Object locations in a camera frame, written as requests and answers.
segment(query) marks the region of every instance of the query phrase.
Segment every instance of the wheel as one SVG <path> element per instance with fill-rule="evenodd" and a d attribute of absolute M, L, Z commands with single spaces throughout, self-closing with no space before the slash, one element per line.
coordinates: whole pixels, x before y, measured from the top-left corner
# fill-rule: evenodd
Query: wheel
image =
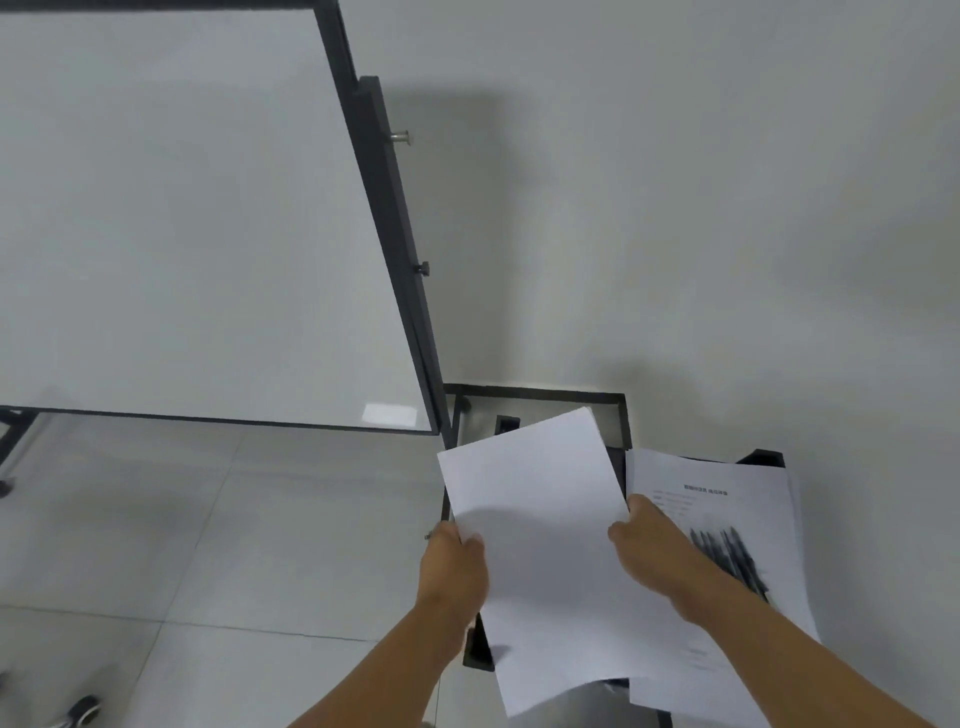
<path fill-rule="evenodd" d="M 96 695 L 87 695 L 74 703 L 66 716 L 70 718 L 70 725 L 81 726 L 89 725 L 99 714 L 100 698 Z"/>

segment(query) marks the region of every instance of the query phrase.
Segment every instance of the sheet of paper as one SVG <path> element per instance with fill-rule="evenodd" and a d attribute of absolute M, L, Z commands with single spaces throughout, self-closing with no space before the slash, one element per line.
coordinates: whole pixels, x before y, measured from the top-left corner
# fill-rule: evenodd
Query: sheet of paper
<path fill-rule="evenodd" d="M 799 496 L 783 468 L 705 463 L 650 450 L 627 453 L 628 493 L 642 493 L 688 532 L 736 528 L 783 614 L 817 639 L 806 598 Z M 667 661 L 654 677 L 631 678 L 639 705 L 720 720 L 743 728 L 768 723 L 706 632 L 677 645 L 679 666 Z"/>
<path fill-rule="evenodd" d="M 587 682 L 654 675 L 672 614 L 607 539 L 628 517 L 587 408 L 441 452 L 462 535 L 487 548 L 481 611 L 508 716 Z"/>

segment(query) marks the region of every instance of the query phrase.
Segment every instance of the grout line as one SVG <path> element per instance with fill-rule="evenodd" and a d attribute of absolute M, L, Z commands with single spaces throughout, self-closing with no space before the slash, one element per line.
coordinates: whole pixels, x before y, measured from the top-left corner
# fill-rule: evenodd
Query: grout line
<path fill-rule="evenodd" d="M 165 624 L 172 624 L 176 627 L 206 627 L 208 629 L 231 629 L 236 632 L 253 632 L 263 635 L 283 635 L 285 637 L 309 637 L 315 640 L 338 640 L 349 643 L 378 643 L 380 639 L 365 640 L 359 637 L 335 637 L 333 635 L 311 635 L 305 632 L 285 632 L 277 629 L 258 629 L 256 627 L 235 627 L 229 624 L 204 624 L 202 622 L 177 621 L 175 619 L 148 619 L 146 617 L 124 617 L 122 615 L 106 615 L 99 612 L 77 612 L 69 609 L 50 609 L 47 607 L 19 607 L 12 604 L 0 605 L 0 611 L 18 610 L 20 612 L 36 612 L 45 615 L 62 615 L 67 617 L 93 617 L 95 619 L 121 619 L 122 621 L 134 621 L 142 624 L 155 624 L 162 629 Z"/>
<path fill-rule="evenodd" d="M 161 620 L 163 622 L 166 622 L 167 615 L 170 614 L 170 610 L 173 608 L 174 602 L 177 601 L 177 595 L 180 593 L 180 587 L 183 586 L 183 582 L 186 580 L 186 575 L 190 572 L 190 568 L 193 566 L 194 559 L 197 558 L 197 549 L 200 547 L 200 541 L 203 540 L 204 533 L 206 533 L 206 527 L 210 524 L 210 519 L 213 517 L 213 510 L 217 507 L 217 501 L 220 500 L 220 494 L 223 493 L 224 486 L 227 484 L 230 474 L 233 473 L 233 464 L 236 462 L 237 452 L 240 451 L 240 447 L 244 444 L 244 441 L 246 441 L 248 434 L 250 434 L 250 430 L 245 428 L 243 434 L 240 435 L 240 440 L 237 442 L 237 447 L 233 449 L 233 455 L 230 456 L 229 467 L 227 467 L 227 472 L 224 474 L 224 479 L 220 481 L 220 487 L 217 488 L 217 495 L 213 497 L 213 502 L 210 503 L 210 510 L 206 512 L 204 525 L 201 526 L 200 533 L 197 535 L 197 542 L 193 545 L 193 551 L 190 553 L 190 560 L 186 563 L 183 573 L 180 574 L 180 581 L 177 582 L 177 588 L 174 590 L 174 595 L 170 597 L 170 601 L 167 603 L 167 608 L 163 610 L 163 619 Z"/>
<path fill-rule="evenodd" d="M 163 622 L 164 624 L 173 624 L 177 627 L 205 627 L 207 629 L 232 629 L 235 632 L 253 632 L 261 635 L 284 635 L 285 637 L 309 637 L 314 640 L 339 640 L 347 643 L 378 643 L 380 640 L 362 640 L 358 637 L 332 637 L 330 635 L 308 635 L 304 632 L 283 632 L 275 629 L 257 629 L 255 627 L 234 627 L 226 624 L 200 624 L 191 621 L 175 621 L 173 619 Z"/>
<path fill-rule="evenodd" d="M 147 668 L 147 663 L 150 662 L 150 656 L 154 654 L 154 647 L 156 647 L 157 641 L 160 639 L 160 632 L 163 630 L 163 624 L 158 624 L 156 626 L 156 634 L 154 635 L 154 641 L 150 644 L 150 649 L 147 650 L 146 657 L 143 658 L 143 664 L 140 666 L 140 670 L 136 673 L 136 680 L 133 681 L 133 685 L 130 688 L 130 693 L 127 695 L 127 707 L 124 708 L 123 717 L 127 717 L 127 712 L 130 710 L 130 704 L 133 702 L 134 694 L 136 689 L 140 687 L 140 678 L 143 677 L 143 671 Z"/>
<path fill-rule="evenodd" d="M 147 624 L 163 624 L 162 619 L 148 619 L 146 617 L 125 617 L 124 615 L 105 615 L 99 612 L 79 612 L 74 609 L 56 609 L 53 607 L 28 607 L 19 604 L 0 604 L 0 609 L 19 610 L 21 612 L 37 612 L 43 615 L 67 615 L 70 617 L 94 617 L 97 619 L 121 619 L 123 621 L 137 621 Z"/>

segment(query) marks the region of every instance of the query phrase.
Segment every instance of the whiteboard frame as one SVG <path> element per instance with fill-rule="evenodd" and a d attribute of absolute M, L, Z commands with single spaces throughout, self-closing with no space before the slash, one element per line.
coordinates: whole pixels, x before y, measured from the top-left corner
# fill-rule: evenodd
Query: whiteboard frame
<path fill-rule="evenodd" d="M 357 430 L 394 432 L 407 435 L 437 435 L 444 438 L 446 447 L 453 447 L 453 431 L 444 395 L 444 381 L 440 359 L 430 325 L 426 295 L 419 272 L 420 259 L 414 244 L 407 212 L 399 166 L 392 142 L 390 125 L 380 81 L 375 76 L 357 78 L 350 54 L 343 16 L 338 0 L 312 2 L 284 2 L 282 0 L 0 0 L 0 12 L 163 12 L 163 11 L 276 11 L 312 10 L 317 18 L 320 40 L 324 44 L 334 85 L 347 122 L 350 142 L 363 180 L 377 236 L 390 281 L 394 287 L 400 320 L 410 347 L 420 392 L 430 423 L 429 430 L 391 429 L 351 425 L 311 425 L 258 420 L 228 420 L 207 417 L 178 417 L 147 413 L 103 412 L 86 409 L 57 409 L 54 407 L 19 407 L 0 405 L 0 412 L 64 412 L 72 414 L 107 415 L 111 417 L 140 417 L 156 420 L 186 420 L 194 422 L 234 423 L 240 425 L 269 425 L 304 427 L 311 429 Z M 2 438 L 16 436 L 11 427 Z"/>

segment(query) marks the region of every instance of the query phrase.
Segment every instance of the metal bolt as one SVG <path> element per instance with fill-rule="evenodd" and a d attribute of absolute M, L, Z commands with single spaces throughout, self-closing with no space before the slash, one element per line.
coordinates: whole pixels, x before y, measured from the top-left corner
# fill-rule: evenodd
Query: metal bolt
<path fill-rule="evenodd" d="M 403 132 L 390 132 L 390 136 L 387 137 L 394 144 L 406 144 L 408 147 L 412 147 L 414 143 L 414 137 L 410 135 L 410 132 L 404 130 Z"/>

